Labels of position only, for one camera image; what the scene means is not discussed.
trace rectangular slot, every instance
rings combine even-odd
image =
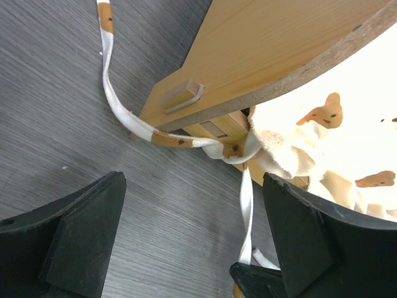
[[[205,129],[207,132],[212,134],[215,138],[225,138],[228,135],[225,134],[219,127],[217,127],[211,121],[205,121],[200,123],[200,126]]]

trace fabric strap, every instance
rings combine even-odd
[[[105,96],[109,106],[116,118],[129,131],[137,137],[157,145],[184,148],[203,148],[204,152],[212,159],[221,159],[225,163],[236,165],[243,164],[243,178],[240,189],[240,206],[243,215],[246,236],[240,251],[238,261],[244,264],[251,264],[252,256],[252,217],[254,208],[254,194],[252,191],[251,175],[246,162],[256,155],[261,149],[261,144],[255,136],[249,132],[242,155],[229,154],[229,151],[237,151],[237,146],[227,147],[217,140],[210,138],[186,137],[160,132],[158,129],[142,121],[139,117],[128,111],[118,99],[109,79],[109,66],[112,57],[114,44],[114,24],[112,8],[109,0],[97,0],[97,9],[100,23],[100,36],[102,38],[103,56],[103,85]]]

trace floor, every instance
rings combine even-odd
[[[113,0],[114,88],[139,114],[184,61],[210,0]],[[103,297],[230,297],[244,238],[240,172],[200,149],[128,137],[102,92],[95,0],[0,1],[0,219],[123,171]],[[261,189],[254,244],[276,262]]]

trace bear print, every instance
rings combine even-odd
[[[339,93],[331,93],[322,107],[311,110],[304,118],[297,122],[301,126],[309,121],[315,121],[326,129],[336,129],[342,124],[343,113]]]
[[[362,179],[356,180],[357,187],[392,186],[395,184],[396,174],[392,171],[382,171]]]

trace curved wooden edge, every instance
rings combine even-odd
[[[395,23],[397,23],[397,0],[392,0],[383,9],[364,22],[361,27],[354,29],[333,47],[312,59],[301,68],[292,71],[288,76],[228,102],[164,124],[158,127],[158,129],[170,132],[234,111],[246,109],[293,91],[329,71],[331,68],[334,68],[375,40]]]

